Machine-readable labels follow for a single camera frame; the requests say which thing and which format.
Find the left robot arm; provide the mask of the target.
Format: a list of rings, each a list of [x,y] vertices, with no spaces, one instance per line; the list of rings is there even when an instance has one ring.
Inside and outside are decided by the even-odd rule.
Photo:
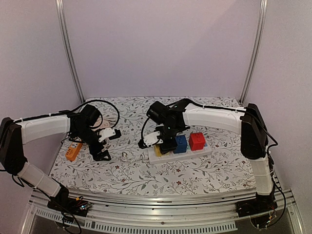
[[[110,156],[103,149],[104,142],[116,136],[116,131],[110,127],[95,130],[95,123],[100,115],[96,107],[86,105],[78,113],[62,111],[18,120],[6,117],[0,125],[0,163],[7,173],[18,176],[53,197],[53,203],[61,211],[67,212],[73,206],[71,198],[60,193],[61,185],[58,182],[28,162],[23,146],[51,135],[69,134],[89,146],[95,161],[109,160]]]

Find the red cube socket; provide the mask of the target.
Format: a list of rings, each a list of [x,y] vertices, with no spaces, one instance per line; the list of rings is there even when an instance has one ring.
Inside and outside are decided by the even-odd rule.
[[[191,133],[189,138],[189,145],[191,151],[202,150],[205,146],[205,138],[202,133]]]

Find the orange power strip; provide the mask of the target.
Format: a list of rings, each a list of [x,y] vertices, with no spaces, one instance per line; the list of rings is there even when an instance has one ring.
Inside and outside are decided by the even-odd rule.
[[[65,156],[66,159],[70,162],[75,161],[75,159],[77,158],[81,148],[82,148],[83,144],[82,143],[76,143],[73,142],[70,147],[68,148]]]

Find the blue cube socket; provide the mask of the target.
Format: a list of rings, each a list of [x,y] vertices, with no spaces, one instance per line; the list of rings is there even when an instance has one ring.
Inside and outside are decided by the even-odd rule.
[[[173,151],[174,154],[185,153],[187,151],[187,139],[185,135],[180,135],[175,137],[176,149]]]

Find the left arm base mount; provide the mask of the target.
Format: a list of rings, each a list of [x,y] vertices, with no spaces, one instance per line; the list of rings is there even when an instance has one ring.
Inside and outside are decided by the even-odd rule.
[[[70,198],[68,194],[58,194],[50,198],[47,207],[59,212],[86,217],[92,203],[85,201],[82,196]]]

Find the yellow cube socket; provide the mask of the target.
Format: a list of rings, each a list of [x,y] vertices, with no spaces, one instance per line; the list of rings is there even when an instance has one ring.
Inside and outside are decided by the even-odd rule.
[[[157,156],[157,157],[160,157],[160,156],[162,156],[162,153],[161,153],[161,151],[160,151],[160,145],[154,145],[154,153],[155,153],[155,155]]]

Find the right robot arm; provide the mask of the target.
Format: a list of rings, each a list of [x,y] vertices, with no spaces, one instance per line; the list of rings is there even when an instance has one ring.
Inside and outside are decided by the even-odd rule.
[[[151,134],[141,135],[141,149],[156,144],[162,144],[166,151],[174,149],[175,136],[191,126],[212,127],[239,134],[240,150],[252,166],[256,194],[259,196],[253,200],[252,208],[261,213],[270,206],[269,195],[274,191],[274,183],[269,140],[273,137],[269,134],[257,105],[250,103],[247,107],[227,108],[202,105],[184,98],[168,105],[156,101],[146,115],[158,126]]]

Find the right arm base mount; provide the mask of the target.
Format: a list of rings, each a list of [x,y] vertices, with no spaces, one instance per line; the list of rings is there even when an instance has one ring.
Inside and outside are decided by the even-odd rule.
[[[256,198],[239,201],[235,204],[238,217],[251,219],[251,224],[257,229],[267,228],[276,218],[277,203],[274,195],[258,195]]]

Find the white multicolour power strip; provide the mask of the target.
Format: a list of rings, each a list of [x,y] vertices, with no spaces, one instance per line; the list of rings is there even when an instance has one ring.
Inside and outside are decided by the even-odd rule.
[[[200,156],[209,156],[212,154],[212,149],[207,143],[205,143],[205,146],[202,150],[191,151],[190,146],[187,146],[187,151],[185,153],[174,154],[173,152],[169,152],[160,157],[157,157],[154,153],[153,146],[146,149],[144,154],[149,157],[149,162],[151,164],[161,164],[166,162],[193,159]]]

